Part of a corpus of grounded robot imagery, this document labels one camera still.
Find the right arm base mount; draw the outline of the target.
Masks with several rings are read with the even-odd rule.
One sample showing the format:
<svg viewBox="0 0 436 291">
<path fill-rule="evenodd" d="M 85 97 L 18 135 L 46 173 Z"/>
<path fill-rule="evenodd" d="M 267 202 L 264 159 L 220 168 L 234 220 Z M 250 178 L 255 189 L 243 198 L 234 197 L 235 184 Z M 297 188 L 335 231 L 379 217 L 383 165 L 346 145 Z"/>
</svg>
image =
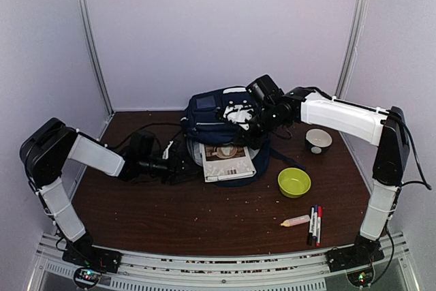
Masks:
<svg viewBox="0 0 436 291">
<path fill-rule="evenodd" d="M 356 288 L 369 287 L 376 280 L 374 263 L 383 260 L 384 253 L 379 240 L 372 241 L 358 235 L 347 247 L 333 247 L 326 252 L 331 273 L 345 271 L 347 281 Z"/>
</svg>

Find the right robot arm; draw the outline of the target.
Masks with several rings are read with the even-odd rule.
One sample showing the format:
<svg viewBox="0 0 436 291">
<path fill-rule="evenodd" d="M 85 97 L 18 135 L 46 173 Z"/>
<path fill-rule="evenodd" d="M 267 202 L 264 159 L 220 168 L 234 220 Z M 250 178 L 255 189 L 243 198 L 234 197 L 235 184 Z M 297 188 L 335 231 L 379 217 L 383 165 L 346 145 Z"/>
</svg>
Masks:
<svg viewBox="0 0 436 291">
<path fill-rule="evenodd" d="M 236 141 L 253 149 L 281 125 L 306 123 L 350 134 L 377 147 L 373 191 L 354 244 L 343 252 L 354 264 L 364 264 L 379 250 L 379 238 L 402 185 L 410 152 L 403 111 L 372 108 L 331 97 L 317 87 L 296 87 L 284 93 L 265 74 L 246 88 L 258 111 L 240 124 Z"/>
</svg>

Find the white Afternoon Tea book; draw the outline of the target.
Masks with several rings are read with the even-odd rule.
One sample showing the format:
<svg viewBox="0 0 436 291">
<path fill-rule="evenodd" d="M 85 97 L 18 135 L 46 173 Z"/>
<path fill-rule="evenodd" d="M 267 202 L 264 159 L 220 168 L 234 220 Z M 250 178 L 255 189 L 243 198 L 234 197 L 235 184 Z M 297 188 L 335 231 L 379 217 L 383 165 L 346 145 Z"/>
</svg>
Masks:
<svg viewBox="0 0 436 291">
<path fill-rule="evenodd" d="M 248 147 L 200 145 L 206 183 L 231 181 L 256 174 Z"/>
</svg>

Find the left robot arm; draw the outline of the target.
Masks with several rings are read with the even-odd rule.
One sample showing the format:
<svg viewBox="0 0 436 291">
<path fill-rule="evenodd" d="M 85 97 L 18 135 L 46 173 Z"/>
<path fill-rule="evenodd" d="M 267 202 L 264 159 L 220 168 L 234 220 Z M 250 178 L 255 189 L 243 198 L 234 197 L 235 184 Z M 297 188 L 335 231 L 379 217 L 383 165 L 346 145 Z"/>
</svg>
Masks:
<svg viewBox="0 0 436 291">
<path fill-rule="evenodd" d="M 51 118 L 21 145 L 20 159 L 29 186 L 67 241 L 67 250 L 81 265 L 94 265 L 98 252 L 63 186 L 61 175 L 66 161 L 78 162 L 122 181 L 149 175 L 172 185 L 196 173 L 188 152 L 178 151 L 175 139 L 166 148 L 154 151 L 156 142 L 156 136 L 142 127 L 119 145 L 109 147 Z"/>
</svg>

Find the navy blue student backpack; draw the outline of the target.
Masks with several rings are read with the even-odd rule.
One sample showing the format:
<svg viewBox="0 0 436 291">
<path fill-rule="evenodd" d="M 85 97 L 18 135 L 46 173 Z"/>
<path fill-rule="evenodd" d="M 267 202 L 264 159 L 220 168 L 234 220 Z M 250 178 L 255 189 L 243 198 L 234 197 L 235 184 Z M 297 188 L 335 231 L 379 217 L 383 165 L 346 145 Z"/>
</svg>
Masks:
<svg viewBox="0 0 436 291">
<path fill-rule="evenodd" d="M 188 152 L 197 165 L 202 166 L 201 144 L 236 146 L 234 138 L 241 127 L 226 123 L 222 119 L 225 107 L 234 104 L 251 105 L 255 114 L 260 111 L 260 107 L 243 87 L 209 91 L 194 95 L 189 100 L 188 107 L 186 107 L 184 116 L 181 118 L 181 129 L 186 137 Z M 248 148 L 256 174 L 249 178 L 216 182 L 216 185 L 220 187 L 242 187 L 258 180 L 267 171 L 271 157 L 279 159 L 294 168 L 306 170 L 304 166 L 292 158 L 272 149 L 270 137 L 261 148 Z"/>
</svg>

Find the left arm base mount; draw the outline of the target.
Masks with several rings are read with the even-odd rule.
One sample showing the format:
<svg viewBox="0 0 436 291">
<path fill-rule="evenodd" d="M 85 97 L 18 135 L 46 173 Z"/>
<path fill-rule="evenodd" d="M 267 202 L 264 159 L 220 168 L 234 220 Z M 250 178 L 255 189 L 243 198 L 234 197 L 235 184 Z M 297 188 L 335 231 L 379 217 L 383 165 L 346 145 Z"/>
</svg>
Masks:
<svg viewBox="0 0 436 291">
<path fill-rule="evenodd" d="M 73 273 L 73 282 L 79 290 L 90 290 L 99 283 L 103 274 L 118 272 L 121 252 L 94 246 L 87 231 L 77 241 L 66 236 L 61 240 L 66 242 L 62 260 L 78 266 Z"/>
</svg>

